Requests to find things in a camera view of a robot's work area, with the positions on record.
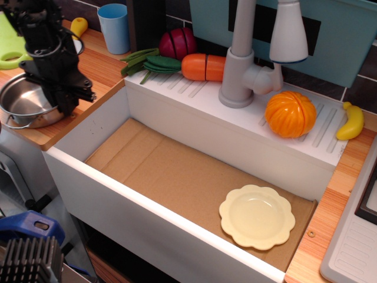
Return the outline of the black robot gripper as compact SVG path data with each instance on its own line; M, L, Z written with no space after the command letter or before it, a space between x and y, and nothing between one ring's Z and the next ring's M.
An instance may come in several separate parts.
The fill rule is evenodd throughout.
M78 69L79 55L73 41L58 41L57 45L37 49L26 45L32 60L22 61L19 66L27 79L41 86L51 106L57 107L64 116L70 116L78 100L93 102L92 82Z

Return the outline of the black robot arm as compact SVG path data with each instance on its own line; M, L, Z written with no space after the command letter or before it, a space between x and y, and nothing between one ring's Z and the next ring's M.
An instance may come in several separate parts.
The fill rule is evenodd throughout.
M50 105L69 116L80 100L95 100L91 80L78 69L76 34L63 27L60 6L54 1L1 1L1 11L32 58L19 66L28 81L41 86Z

